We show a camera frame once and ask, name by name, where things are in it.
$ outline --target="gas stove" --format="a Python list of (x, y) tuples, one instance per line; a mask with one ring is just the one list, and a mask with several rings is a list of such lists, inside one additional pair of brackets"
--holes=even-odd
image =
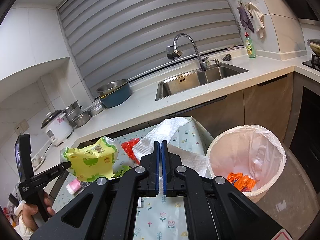
[(317, 71), (320, 71), (320, 59), (317, 55), (312, 55), (311, 60), (302, 62), (303, 65), (311, 67)]

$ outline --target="faucet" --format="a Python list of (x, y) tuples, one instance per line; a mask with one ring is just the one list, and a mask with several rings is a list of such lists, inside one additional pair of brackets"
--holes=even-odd
[(168, 59), (175, 59), (177, 57), (180, 57), (182, 55), (182, 52), (180, 50), (178, 50), (177, 48), (177, 41), (178, 39), (183, 36), (189, 39), (189, 41), (192, 43), (193, 48), (195, 49), (199, 64), (200, 64), (200, 68), (202, 71), (207, 70), (207, 59), (209, 57), (205, 57), (204, 59), (201, 59), (200, 55), (199, 55), (199, 51), (198, 48), (195, 44), (195, 41), (188, 35), (185, 33), (179, 33), (177, 36), (175, 36), (175, 38), (173, 39), (173, 46), (167, 46), (167, 57)]

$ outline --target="electrical outlet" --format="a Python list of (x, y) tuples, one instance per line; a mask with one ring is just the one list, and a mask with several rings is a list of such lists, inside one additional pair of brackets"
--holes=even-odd
[(15, 132), (16, 132), (17, 135), (23, 134), (23, 129), (22, 129), (22, 127), (21, 127), (20, 124), (18, 124), (18, 125), (14, 128), (14, 130), (15, 130)]
[(23, 132), (25, 132), (26, 130), (29, 129), (29, 125), (28, 125), (28, 122), (26, 121), (26, 119), (23, 119), (21, 121), (20, 126), (23, 129)]

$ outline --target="hand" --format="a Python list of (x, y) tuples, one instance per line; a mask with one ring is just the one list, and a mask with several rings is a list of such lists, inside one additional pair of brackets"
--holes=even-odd
[[(55, 211), (52, 209), (52, 201), (49, 199), (48, 193), (44, 192), (44, 203), (47, 206), (47, 212), (50, 215), (55, 215)], [(38, 226), (33, 220), (32, 216), (38, 213), (38, 207), (33, 204), (25, 203), (22, 210), (22, 220), (24, 224), (32, 231), (36, 231)]]

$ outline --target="yellow plastic bag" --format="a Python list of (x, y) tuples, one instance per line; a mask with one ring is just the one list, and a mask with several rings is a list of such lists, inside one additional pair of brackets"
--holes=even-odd
[(112, 139), (101, 137), (94, 145), (77, 148), (65, 148), (62, 155), (71, 161), (70, 173), (80, 181), (95, 181), (98, 177), (108, 179), (114, 176), (113, 164), (116, 161), (118, 150)]

